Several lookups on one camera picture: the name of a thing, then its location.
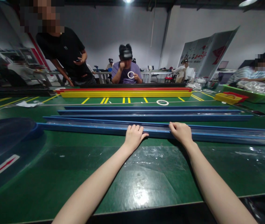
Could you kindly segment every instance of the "white label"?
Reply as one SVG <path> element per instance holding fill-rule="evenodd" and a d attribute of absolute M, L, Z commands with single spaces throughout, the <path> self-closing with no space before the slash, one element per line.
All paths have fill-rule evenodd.
<path fill-rule="evenodd" d="M 18 155 L 13 155 L 10 158 L 8 158 L 5 162 L 3 162 L 0 165 L 0 173 L 2 173 L 4 170 L 6 170 L 8 167 L 10 167 L 19 158 L 20 157 Z"/>

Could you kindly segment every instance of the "white tape roll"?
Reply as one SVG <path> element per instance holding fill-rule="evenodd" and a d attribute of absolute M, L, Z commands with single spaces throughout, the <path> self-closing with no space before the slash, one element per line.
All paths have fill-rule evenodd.
<path fill-rule="evenodd" d="M 127 76 L 128 76 L 129 78 L 133 79 L 134 76 L 130 77 L 130 76 L 129 76 L 130 73 L 134 74 L 134 72 L 130 71 L 129 73 L 127 73 Z"/>
<path fill-rule="evenodd" d="M 165 100 L 158 100 L 156 103 L 159 104 L 159 105 L 162 105 L 162 106 L 169 105 L 169 102 L 168 101 L 165 101 Z"/>

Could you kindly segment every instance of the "green plastic tray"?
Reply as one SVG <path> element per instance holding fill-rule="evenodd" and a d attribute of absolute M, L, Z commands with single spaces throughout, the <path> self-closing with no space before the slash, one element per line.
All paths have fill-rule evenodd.
<path fill-rule="evenodd" d="M 228 85 L 223 85 L 223 92 L 234 92 L 248 96 L 249 98 L 247 99 L 247 101 L 252 103 L 265 103 L 265 94 L 251 93 Z"/>

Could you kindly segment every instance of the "green table surface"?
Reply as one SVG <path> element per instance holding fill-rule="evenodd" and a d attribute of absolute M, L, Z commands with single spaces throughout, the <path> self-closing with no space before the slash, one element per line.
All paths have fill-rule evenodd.
<path fill-rule="evenodd" d="M 198 99 L 182 98 L 92 98 L 84 106 L 223 105 L 200 92 Z M 58 115 L 64 105 L 78 105 L 84 98 L 57 96 L 36 108 L 15 106 L 11 98 L 0 102 L 0 119 Z M 49 97 L 39 97 L 43 102 Z M 243 103 L 265 113 L 265 104 Z M 187 122 L 225 127 L 265 128 L 265 117 L 246 122 Z M 0 188 L 0 223 L 51 220 L 71 194 L 123 144 L 124 136 L 45 131 L 46 144 L 38 156 L 16 177 Z M 239 197 L 265 194 L 265 147 L 197 142 L 203 154 Z M 185 151 L 174 140 L 148 138 L 126 161 L 95 214 L 174 206 L 202 201 Z"/>

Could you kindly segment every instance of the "red plastic tray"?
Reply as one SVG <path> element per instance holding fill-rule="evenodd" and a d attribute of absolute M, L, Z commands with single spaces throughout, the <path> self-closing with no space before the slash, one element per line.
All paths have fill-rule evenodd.
<path fill-rule="evenodd" d="M 233 92 L 223 92 L 223 93 L 224 93 L 224 94 L 235 95 L 235 96 L 238 96 L 238 97 L 242 98 L 242 100 L 240 100 L 239 103 L 242 103 L 242 102 L 244 102 L 246 99 L 249 98 L 248 96 L 240 95 L 240 94 L 233 93 Z"/>

